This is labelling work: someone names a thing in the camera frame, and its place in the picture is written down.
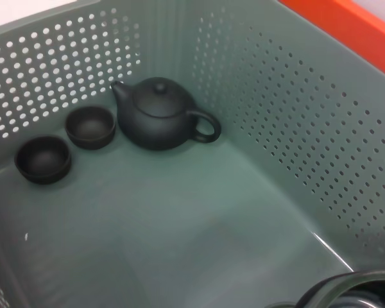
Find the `orange edge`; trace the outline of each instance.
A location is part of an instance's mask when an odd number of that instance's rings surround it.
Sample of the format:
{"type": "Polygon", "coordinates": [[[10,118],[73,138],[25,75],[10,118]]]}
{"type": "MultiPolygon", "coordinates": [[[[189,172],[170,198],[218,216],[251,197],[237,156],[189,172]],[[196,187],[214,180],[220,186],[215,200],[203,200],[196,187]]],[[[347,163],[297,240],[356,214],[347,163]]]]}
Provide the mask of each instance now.
{"type": "Polygon", "coordinates": [[[280,0],[385,73],[385,22],[351,0],[280,0]]]}

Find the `basket bottom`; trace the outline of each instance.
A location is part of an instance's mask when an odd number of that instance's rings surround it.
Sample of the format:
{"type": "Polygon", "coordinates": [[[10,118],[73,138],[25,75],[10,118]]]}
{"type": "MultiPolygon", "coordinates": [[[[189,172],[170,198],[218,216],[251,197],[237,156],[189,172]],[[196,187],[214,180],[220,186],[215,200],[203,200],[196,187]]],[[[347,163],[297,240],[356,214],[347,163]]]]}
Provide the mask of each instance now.
{"type": "Polygon", "coordinates": [[[1,249],[36,307],[260,308],[347,271],[224,138],[71,149],[53,185],[0,169],[1,249]]]}

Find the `plastic basket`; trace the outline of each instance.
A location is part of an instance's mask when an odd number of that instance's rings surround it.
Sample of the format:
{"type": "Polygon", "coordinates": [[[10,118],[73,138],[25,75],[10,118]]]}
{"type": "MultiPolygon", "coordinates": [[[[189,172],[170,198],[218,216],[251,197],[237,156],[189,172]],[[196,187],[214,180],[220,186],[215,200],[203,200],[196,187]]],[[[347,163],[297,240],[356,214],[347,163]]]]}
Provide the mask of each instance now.
{"type": "Polygon", "coordinates": [[[77,2],[0,28],[0,285],[12,307],[264,307],[385,268],[385,75],[276,1],[77,2]],[[121,133],[47,187],[12,158],[112,80],[171,78],[223,137],[121,133]]]}

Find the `teapot handle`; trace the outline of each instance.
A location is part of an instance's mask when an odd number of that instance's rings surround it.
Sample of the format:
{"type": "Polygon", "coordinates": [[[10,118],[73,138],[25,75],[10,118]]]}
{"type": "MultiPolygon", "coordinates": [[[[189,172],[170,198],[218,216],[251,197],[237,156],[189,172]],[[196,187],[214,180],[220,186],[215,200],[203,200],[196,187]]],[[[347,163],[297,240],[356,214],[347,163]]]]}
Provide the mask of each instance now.
{"type": "Polygon", "coordinates": [[[214,142],[219,138],[219,136],[221,135],[221,124],[213,115],[200,109],[188,110],[187,114],[190,116],[202,118],[208,121],[214,129],[213,134],[205,135],[204,133],[200,133],[196,128],[194,128],[194,132],[193,132],[193,135],[191,136],[191,139],[202,143],[210,143],[210,142],[214,142]]]}

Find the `teapot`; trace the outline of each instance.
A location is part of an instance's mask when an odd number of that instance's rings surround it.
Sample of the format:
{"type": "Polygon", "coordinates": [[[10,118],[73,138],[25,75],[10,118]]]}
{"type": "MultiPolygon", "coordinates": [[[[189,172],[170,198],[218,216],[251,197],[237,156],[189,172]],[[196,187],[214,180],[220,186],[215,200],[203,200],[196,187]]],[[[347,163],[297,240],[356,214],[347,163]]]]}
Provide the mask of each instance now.
{"type": "Polygon", "coordinates": [[[179,84],[166,78],[149,78],[135,86],[113,81],[117,122],[135,144],[149,150],[168,150],[188,139],[214,142],[221,134],[219,121],[199,109],[193,97],[179,84]],[[208,121],[214,133],[196,129],[198,119],[208,121]]]}

